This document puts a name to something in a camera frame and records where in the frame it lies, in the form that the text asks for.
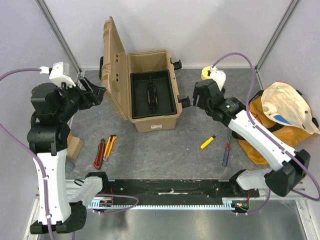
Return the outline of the tan plastic tool box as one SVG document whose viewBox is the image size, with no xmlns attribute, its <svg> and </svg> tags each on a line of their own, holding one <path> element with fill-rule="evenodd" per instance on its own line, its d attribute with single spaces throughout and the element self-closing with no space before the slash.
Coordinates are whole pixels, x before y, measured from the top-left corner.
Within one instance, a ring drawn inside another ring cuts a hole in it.
<svg viewBox="0 0 320 240">
<path fill-rule="evenodd" d="M 101 85 L 106 88 L 105 98 L 115 113 L 135 125 L 139 133 L 172 130 L 184 108 L 191 105 L 189 97 L 181 98 L 176 70 L 182 68 L 181 61 L 172 61 L 172 54 L 166 49 L 133 52 L 127 54 L 112 17 L 103 27 L 103 56 L 100 59 Z M 177 113 L 140 119 L 132 118 L 131 74 L 168 70 L 174 94 Z"/>
</svg>

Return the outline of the black tool tray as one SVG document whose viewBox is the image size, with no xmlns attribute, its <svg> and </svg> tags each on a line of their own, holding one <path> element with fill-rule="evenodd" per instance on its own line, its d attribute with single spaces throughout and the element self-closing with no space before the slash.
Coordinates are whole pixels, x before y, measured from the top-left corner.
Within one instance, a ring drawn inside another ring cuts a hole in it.
<svg viewBox="0 0 320 240">
<path fill-rule="evenodd" d="M 130 87 L 133 119 L 170 116 L 177 113 L 168 70 L 132 73 Z"/>
</svg>

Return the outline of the yellow black utility knife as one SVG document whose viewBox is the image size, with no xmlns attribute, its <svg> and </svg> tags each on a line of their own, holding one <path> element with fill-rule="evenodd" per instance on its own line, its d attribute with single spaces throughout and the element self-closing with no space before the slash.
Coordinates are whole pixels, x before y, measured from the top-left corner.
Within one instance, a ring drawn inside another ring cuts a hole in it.
<svg viewBox="0 0 320 240">
<path fill-rule="evenodd" d="M 112 152 L 112 149 L 113 149 L 113 146 L 114 146 L 114 142 L 115 142 L 116 139 L 117 139 L 117 135 L 115 135 L 115 134 L 110 135 L 108 137 L 108 140 L 107 140 L 107 143 L 106 143 L 106 146 L 105 146 L 105 150 L 104 150 L 104 154 L 103 154 L 103 160 L 105 162 L 108 160 L 108 158 L 111 155 L 111 152 Z"/>
</svg>

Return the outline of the yellow handle screwdriver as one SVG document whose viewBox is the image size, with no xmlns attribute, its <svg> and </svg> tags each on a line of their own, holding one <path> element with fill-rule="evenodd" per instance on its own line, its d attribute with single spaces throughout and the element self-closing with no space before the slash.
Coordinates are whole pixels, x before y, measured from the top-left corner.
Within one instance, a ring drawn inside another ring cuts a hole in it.
<svg viewBox="0 0 320 240">
<path fill-rule="evenodd" d="M 212 135 L 210 138 L 208 138 L 204 143 L 201 144 L 200 148 L 203 150 L 204 148 L 206 148 L 211 142 L 213 142 L 217 135 L 219 135 L 221 133 L 222 130 L 220 130 L 219 132 L 217 132 L 216 134 Z"/>
</svg>

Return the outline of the blue red handle screwdriver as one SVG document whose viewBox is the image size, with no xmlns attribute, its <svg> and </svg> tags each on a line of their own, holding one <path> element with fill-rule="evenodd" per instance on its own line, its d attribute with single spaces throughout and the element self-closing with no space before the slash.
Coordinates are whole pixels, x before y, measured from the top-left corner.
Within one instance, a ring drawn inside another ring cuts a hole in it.
<svg viewBox="0 0 320 240">
<path fill-rule="evenodd" d="M 226 144 L 226 147 L 224 149 L 223 159 L 222 159 L 222 166 L 227 167 L 228 160 L 229 160 L 229 154 L 230 154 L 230 141 L 232 137 L 232 132 L 229 134 L 229 138 Z"/>
</svg>

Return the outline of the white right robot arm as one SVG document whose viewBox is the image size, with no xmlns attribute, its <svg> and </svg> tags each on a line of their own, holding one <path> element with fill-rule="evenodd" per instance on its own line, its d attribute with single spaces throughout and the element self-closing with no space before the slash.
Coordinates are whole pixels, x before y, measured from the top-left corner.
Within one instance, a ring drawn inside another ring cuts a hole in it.
<svg viewBox="0 0 320 240">
<path fill-rule="evenodd" d="M 225 98 L 214 80 L 195 84 L 193 105 L 243 137 L 267 160 L 271 170 L 262 175 L 262 182 L 276 195 L 285 197 L 306 176 L 310 154 L 288 146 L 262 124 L 251 121 L 245 105 L 235 97 Z"/>
</svg>

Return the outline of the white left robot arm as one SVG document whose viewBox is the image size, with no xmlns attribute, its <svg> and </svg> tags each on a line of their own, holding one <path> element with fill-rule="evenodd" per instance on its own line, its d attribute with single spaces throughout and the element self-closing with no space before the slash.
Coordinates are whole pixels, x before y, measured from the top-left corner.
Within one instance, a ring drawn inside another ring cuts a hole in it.
<svg viewBox="0 0 320 240">
<path fill-rule="evenodd" d="M 34 113 L 27 134 L 37 170 L 39 214 L 29 227 L 32 235 L 68 234 L 82 229 L 87 208 L 96 195 L 106 196 L 110 184 L 105 172 L 90 172 L 77 192 L 68 199 L 65 164 L 69 120 L 79 110 L 101 104 L 106 89 L 83 77 L 78 84 L 42 83 L 31 91 Z"/>
</svg>

